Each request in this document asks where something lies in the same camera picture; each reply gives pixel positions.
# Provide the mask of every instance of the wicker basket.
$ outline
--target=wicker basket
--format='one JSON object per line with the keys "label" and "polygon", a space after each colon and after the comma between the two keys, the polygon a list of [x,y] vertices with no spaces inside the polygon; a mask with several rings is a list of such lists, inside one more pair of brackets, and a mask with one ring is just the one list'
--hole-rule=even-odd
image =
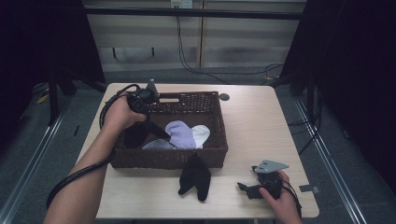
{"label": "wicker basket", "polygon": [[185,122],[189,127],[205,125],[210,135],[200,149],[142,149],[145,144],[158,139],[150,134],[138,148],[127,148],[123,142],[127,134],[122,133],[115,145],[116,158],[111,162],[114,168],[182,169],[187,159],[197,152],[208,168],[223,166],[228,150],[224,123],[217,91],[162,93],[162,99],[177,99],[149,107],[151,121],[161,128],[175,120]]}

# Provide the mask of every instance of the hand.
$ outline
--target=hand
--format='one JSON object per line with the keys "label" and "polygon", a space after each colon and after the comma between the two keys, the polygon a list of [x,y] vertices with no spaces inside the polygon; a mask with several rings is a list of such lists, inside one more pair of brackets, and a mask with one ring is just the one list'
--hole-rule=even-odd
{"label": "hand", "polygon": [[[289,177],[283,172],[278,171],[281,178],[289,183]],[[283,187],[289,188],[290,186],[283,182]],[[259,188],[259,192],[273,208],[275,215],[279,220],[285,224],[303,223],[298,215],[296,202],[289,192],[282,189],[280,198],[275,200],[265,188]]]}
{"label": "hand", "polygon": [[126,100],[127,93],[123,92],[106,112],[103,129],[122,131],[131,127],[137,121],[145,121],[146,115],[132,111]]}

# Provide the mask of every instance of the wooden table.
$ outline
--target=wooden table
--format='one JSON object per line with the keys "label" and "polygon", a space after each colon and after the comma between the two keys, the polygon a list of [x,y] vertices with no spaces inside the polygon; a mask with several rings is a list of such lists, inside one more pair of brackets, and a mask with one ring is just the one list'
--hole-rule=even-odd
{"label": "wooden table", "polygon": [[[104,103],[127,83],[108,86],[104,99],[81,150],[85,153],[99,132],[99,114]],[[252,165],[264,160],[286,163],[286,174],[297,191],[303,217],[316,217],[318,205],[312,192],[301,193],[308,185],[304,167],[291,138],[288,125],[273,88],[263,86],[157,84],[159,93],[178,91],[218,91],[230,95],[220,101],[229,150],[221,169],[212,173],[208,197],[197,199],[193,188],[183,197],[177,194],[181,170],[114,169],[108,166],[98,218],[273,218],[265,200],[249,200],[236,182],[257,185]]]}

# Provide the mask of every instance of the human arm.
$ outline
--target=human arm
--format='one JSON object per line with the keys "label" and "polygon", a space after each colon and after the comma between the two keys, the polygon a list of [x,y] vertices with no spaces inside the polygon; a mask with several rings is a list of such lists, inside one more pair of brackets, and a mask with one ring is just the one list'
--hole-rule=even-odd
{"label": "human arm", "polygon": [[[283,172],[278,171],[282,180],[289,183],[289,177]],[[287,183],[283,183],[283,187],[290,188]],[[275,215],[279,220],[281,220],[284,224],[301,224],[303,223],[300,219],[297,208],[296,202],[294,201],[293,196],[285,189],[282,189],[280,192],[280,198],[275,200],[271,194],[265,188],[259,188],[259,192],[267,201],[271,207],[273,208]]]}
{"label": "human arm", "polygon": [[[126,97],[120,97],[108,109],[102,130],[70,174],[108,157],[122,130],[145,119],[145,115],[129,108]],[[44,223],[93,223],[102,197],[106,168],[105,165],[87,173],[59,191]]]}

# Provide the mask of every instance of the gray floor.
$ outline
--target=gray floor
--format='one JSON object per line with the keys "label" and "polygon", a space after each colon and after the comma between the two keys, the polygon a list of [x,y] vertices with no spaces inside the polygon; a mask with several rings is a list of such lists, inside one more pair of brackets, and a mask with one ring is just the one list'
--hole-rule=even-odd
{"label": "gray floor", "polygon": [[[265,85],[274,81],[281,69],[281,67],[278,67],[267,74],[247,75],[247,73],[264,71],[264,67],[197,68],[205,74],[192,74],[185,69],[172,66],[168,68],[162,70],[138,70],[136,68],[133,72],[116,69],[113,72],[106,73],[106,80],[108,83],[133,83],[146,82],[149,78],[154,77],[157,83]],[[76,162],[79,150],[91,127],[93,116],[103,97],[101,92],[92,90],[82,83],[78,82],[76,85],[78,86],[78,92],[71,98],[70,106],[65,111],[59,130],[50,142],[43,161],[38,165],[32,181],[22,194],[20,203],[16,204],[16,213],[11,214],[11,223],[40,223],[46,212],[45,201],[48,193]],[[40,105],[35,103],[41,89],[37,88],[35,90],[37,93],[24,113],[19,133],[8,146],[8,150],[1,155],[0,205],[4,205],[10,198],[11,192],[17,186],[20,176],[25,171],[29,160],[40,143],[41,137],[48,128],[49,101]],[[296,106],[296,100],[304,100],[305,95],[300,98],[292,97],[288,85],[276,88],[276,95],[288,123],[302,119]],[[67,102],[68,98],[60,96],[60,105],[62,105]],[[394,194],[387,189],[379,175],[364,160],[354,142],[345,138],[342,125],[326,105],[323,106],[321,115],[320,136],[324,139],[340,173],[355,197],[366,223],[396,223],[396,199]],[[290,133],[298,150],[301,150],[311,138],[304,125],[290,126]],[[310,184],[319,189],[319,193],[315,194],[315,197],[320,214],[315,218],[306,218],[304,223],[354,223],[314,144],[309,145],[301,155],[301,160]],[[178,222],[177,220],[137,221],[137,223],[150,224]],[[97,223],[135,223],[135,221],[97,220]],[[207,220],[206,223],[250,224],[253,223],[253,220]],[[259,223],[272,223],[272,220],[259,220]]]}

